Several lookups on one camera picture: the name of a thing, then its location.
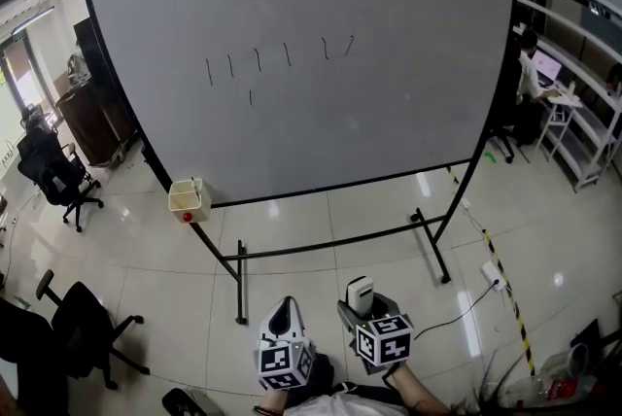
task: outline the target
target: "office chair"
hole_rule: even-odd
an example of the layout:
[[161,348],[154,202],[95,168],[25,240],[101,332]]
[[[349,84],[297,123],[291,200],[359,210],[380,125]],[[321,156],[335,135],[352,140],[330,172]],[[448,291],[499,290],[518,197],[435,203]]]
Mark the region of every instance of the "office chair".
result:
[[139,325],[145,322],[142,316],[129,316],[113,328],[108,311],[84,284],[75,283],[61,300],[50,289],[53,277],[54,273],[49,269],[39,282],[36,296],[41,300],[47,295],[58,307],[52,317],[52,329],[69,376],[86,377],[97,367],[104,372],[106,388],[116,390],[118,385],[110,379],[110,354],[142,374],[151,374],[147,367],[135,363],[113,347],[115,340],[133,321]]
[[0,358],[17,364],[17,404],[23,414],[67,414],[67,376],[50,324],[0,298],[0,325]]
[[512,40],[501,65],[500,95],[493,103],[493,124],[488,134],[488,139],[499,138],[507,149],[506,163],[514,161],[514,151],[507,139],[512,136],[512,132],[507,127],[514,125],[516,116],[516,93],[523,74],[520,55],[520,46]]
[[[67,210],[62,221],[68,224],[67,216],[76,210],[76,231],[82,232],[80,226],[80,208],[84,203],[97,203],[101,209],[104,206],[99,198],[91,198],[88,193],[93,188],[101,188],[99,181],[93,180],[85,165],[76,154],[73,143],[60,147],[58,137],[52,131],[41,127],[34,127],[17,144],[21,160],[17,170],[26,178],[34,181],[52,205],[62,205]],[[63,149],[68,150],[67,158]],[[80,191],[82,181],[88,181],[88,186]]]

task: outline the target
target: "computer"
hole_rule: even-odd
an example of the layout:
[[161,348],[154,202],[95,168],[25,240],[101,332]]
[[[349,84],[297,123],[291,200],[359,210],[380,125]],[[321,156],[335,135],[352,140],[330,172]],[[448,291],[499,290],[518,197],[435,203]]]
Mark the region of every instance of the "computer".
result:
[[555,83],[560,70],[562,70],[560,62],[540,50],[536,50],[532,57],[532,62],[536,66],[538,80],[544,87],[549,87]]

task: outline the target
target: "person sitting at desk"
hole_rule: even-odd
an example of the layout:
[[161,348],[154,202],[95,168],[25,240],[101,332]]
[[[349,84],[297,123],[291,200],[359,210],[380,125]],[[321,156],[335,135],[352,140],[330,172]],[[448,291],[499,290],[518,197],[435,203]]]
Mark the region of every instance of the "person sitting at desk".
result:
[[518,142],[519,147],[531,145],[539,134],[542,106],[536,101],[561,94],[557,89],[546,90],[538,83],[536,65],[532,61],[536,49],[536,34],[534,31],[525,30],[520,37],[518,61],[522,71],[516,90],[516,109],[512,130],[512,136]]
[[616,63],[611,70],[609,71],[609,75],[606,78],[606,90],[609,94],[615,93],[619,95],[620,90],[618,89],[622,84],[622,63]]
[[537,35],[532,30],[525,30],[521,35],[521,54],[519,61],[523,67],[523,75],[517,92],[517,103],[523,100],[524,94],[529,94],[533,99],[544,99],[552,96],[560,96],[557,89],[544,89],[538,82],[536,65],[532,57],[537,50]]

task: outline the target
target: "white container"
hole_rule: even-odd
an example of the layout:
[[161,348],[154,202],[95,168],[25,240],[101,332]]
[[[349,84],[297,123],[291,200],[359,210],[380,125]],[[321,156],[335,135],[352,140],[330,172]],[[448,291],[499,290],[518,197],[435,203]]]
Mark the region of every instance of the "white container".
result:
[[203,223],[210,218],[212,198],[200,178],[176,181],[168,191],[168,209],[182,223]]

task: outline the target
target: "yellow and black tape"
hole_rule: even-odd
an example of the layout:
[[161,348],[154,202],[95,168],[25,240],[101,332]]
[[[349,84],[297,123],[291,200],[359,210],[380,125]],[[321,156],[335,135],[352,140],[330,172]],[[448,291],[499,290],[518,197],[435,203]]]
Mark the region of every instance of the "yellow and black tape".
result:
[[527,330],[525,329],[525,324],[523,323],[523,319],[521,318],[521,311],[518,308],[518,304],[514,299],[514,293],[512,292],[512,287],[509,284],[507,276],[505,276],[505,272],[503,271],[503,265],[499,260],[499,256],[495,251],[495,246],[493,245],[493,240],[490,238],[490,234],[486,229],[483,230],[484,237],[486,238],[486,246],[488,250],[490,250],[491,254],[493,254],[493,261],[495,266],[501,273],[501,276],[506,282],[505,291],[507,292],[507,296],[509,297],[509,301],[512,304],[512,308],[514,310],[514,316],[516,317],[516,321],[518,321],[518,328],[521,331],[521,338],[523,339],[523,347],[525,348],[525,357],[527,358],[527,364],[529,365],[529,373],[532,376],[536,376],[536,367],[534,366],[534,356],[532,355],[532,347],[529,344],[529,339],[527,338]]
[[456,183],[456,185],[459,185],[460,181],[458,181],[458,178],[454,174],[454,171],[451,170],[451,167],[447,167],[447,172],[449,172],[449,175],[451,176],[451,179],[454,181],[454,183]]

